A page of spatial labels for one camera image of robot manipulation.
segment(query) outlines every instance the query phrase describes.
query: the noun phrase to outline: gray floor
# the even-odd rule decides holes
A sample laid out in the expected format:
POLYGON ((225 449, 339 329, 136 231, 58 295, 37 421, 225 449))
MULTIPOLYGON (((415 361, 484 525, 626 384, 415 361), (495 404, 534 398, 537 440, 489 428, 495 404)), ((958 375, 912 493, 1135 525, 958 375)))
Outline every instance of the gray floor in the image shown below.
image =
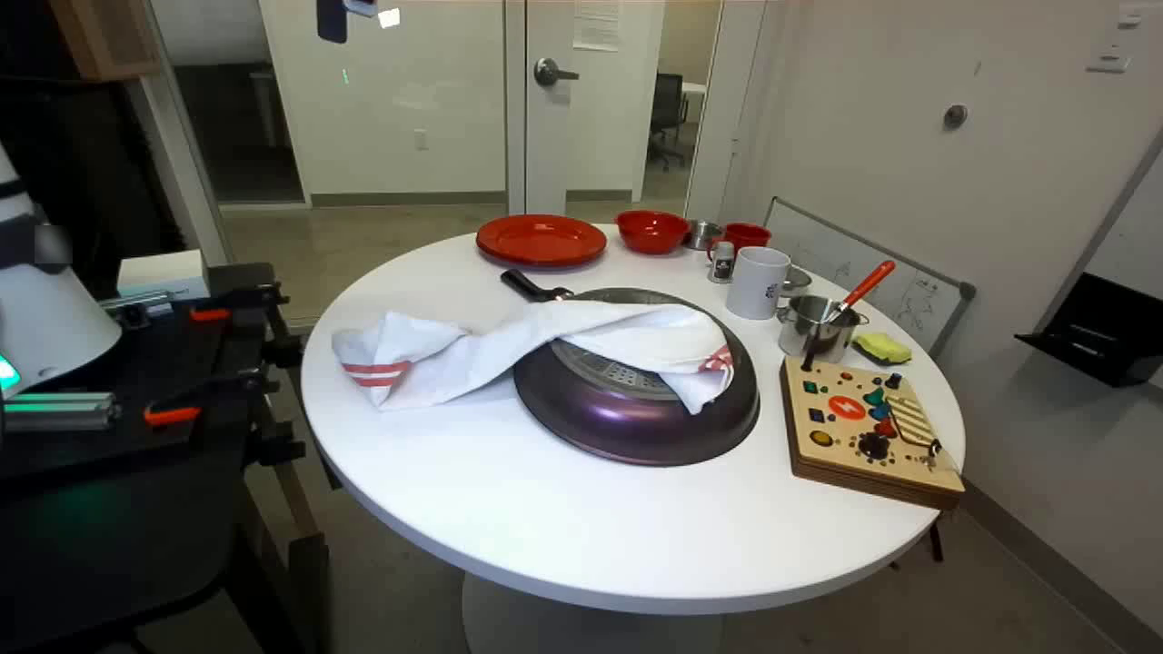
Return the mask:
MULTIPOLYGON (((571 215, 613 217, 616 199, 586 199, 571 215)), ((260 258, 279 270, 289 295, 287 318, 307 329, 327 301, 371 266, 502 215, 502 203, 376 203, 318 208, 307 215, 225 217, 239 261, 260 258)), ((334 652, 371 654, 461 654, 461 576, 374 525, 344 490, 329 490, 317 456, 298 462, 307 501, 329 543, 334 652)), ((252 468, 273 536, 294 538, 287 507, 270 468, 252 468)), ((1045 589, 972 515, 953 510, 942 521, 946 564, 912 550, 895 566, 814 604, 737 616, 724 625, 725 654, 766 652, 1114 652, 1081 616, 1045 589)), ((259 652, 225 596, 146 625, 141 640, 158 654, 247 654, 259 652)))

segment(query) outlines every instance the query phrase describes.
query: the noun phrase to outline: round white table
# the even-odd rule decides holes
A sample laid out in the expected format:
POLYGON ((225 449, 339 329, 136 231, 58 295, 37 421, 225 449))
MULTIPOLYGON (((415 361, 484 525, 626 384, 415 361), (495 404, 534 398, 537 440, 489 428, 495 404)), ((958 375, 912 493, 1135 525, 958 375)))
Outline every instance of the round white table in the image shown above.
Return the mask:
MULTIPOLYGON (((453 235, 392 258, 341 290, 311 329, 301 389, 317 440, 367 511, 425 551, 514 594, 616 616, 737 616, 842 589, 908 550, 936 510, 792 475, 779 384, 779 320, 725 314, 725 284, 696 252, 643 258, 610 243, 598 261, 531 274, 542 286, 650 286, 724 320, 748 348, 760 421, 725 456, 678 468, 591 457, 546 432, 507 378, 427 411, 374 411, 329 356, 329 336, 384 308, 473 332, 519 314, 522 300, 453 235)), ((867 329, 912 344, 900 375, 954 467, 966 438, 934 361, 884 314, 867 329)))

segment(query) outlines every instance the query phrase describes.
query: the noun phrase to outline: green light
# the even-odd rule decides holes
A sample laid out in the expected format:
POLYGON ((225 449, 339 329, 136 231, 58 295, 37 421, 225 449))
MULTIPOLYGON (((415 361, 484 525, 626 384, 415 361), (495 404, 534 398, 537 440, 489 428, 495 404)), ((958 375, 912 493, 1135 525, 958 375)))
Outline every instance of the green light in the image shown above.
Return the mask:
POLYGON ((0 356, 0 393, 13 389, 23 382, 23 371, 0 356))

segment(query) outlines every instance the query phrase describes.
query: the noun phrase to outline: white cloth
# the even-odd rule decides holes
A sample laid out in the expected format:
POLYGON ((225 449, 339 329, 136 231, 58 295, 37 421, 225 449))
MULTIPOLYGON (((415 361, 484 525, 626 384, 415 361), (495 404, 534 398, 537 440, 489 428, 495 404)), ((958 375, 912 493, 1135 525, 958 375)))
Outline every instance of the white cloth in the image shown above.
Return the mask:
POLYGON ((502 378, 552 340, 654 371, 689 415, 735 378, 718 324, 685 306, 548 301, 484 336, 384 314, 371 329, 334 332, 329 348, 371 404, 434 409, 502 378))

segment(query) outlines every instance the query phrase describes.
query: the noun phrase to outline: dark purple pan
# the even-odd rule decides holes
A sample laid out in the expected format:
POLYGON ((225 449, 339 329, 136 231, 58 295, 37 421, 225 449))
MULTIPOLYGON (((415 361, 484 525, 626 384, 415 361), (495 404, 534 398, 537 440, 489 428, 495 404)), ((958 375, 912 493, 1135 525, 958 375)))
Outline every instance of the dark purple pan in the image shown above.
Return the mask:
MULTIPOLYGON (((562 286, 542 290, 514 270, 502 274, 502 280, 531 301, 591 300, 689 306, 637 286, 586 295, 562 286)), ((724 336, 735 356, 735 382, 716 404, 700 409, 700 415, 685 415, 657 375, 591 356, 568 341, 548 341, 513 367, 514 398, 548 432, 598 457, 630 467, 694 467, 737 449, 760 419, 752 356, 725 329, 724 336)))

